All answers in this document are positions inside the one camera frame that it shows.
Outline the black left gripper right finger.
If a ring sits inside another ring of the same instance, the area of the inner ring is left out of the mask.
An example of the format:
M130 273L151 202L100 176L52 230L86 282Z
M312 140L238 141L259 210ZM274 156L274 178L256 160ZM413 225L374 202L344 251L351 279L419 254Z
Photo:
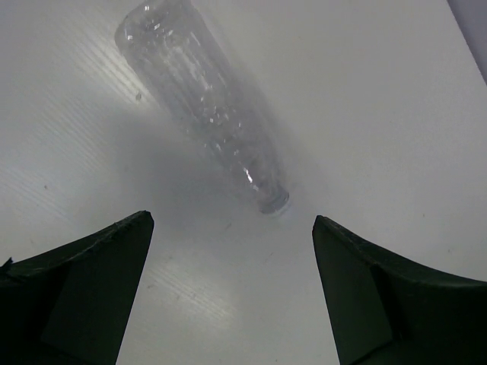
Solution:
M342 364L484 364L486 284L421 265L323 216L312 231Z

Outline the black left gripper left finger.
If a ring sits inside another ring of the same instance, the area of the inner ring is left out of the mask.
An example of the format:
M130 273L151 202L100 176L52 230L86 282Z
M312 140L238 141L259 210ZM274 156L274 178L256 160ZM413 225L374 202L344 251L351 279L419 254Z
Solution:
M3 364L115 364L151 245L136 212L96 233L1 266Z

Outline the clear label-free plastic bottle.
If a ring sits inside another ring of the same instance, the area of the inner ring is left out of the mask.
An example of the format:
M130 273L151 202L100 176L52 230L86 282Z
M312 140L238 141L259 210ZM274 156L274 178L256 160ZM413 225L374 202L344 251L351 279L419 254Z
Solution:
M263 214L290 198L268 123L190 1L145 1L117 27L129 67Z

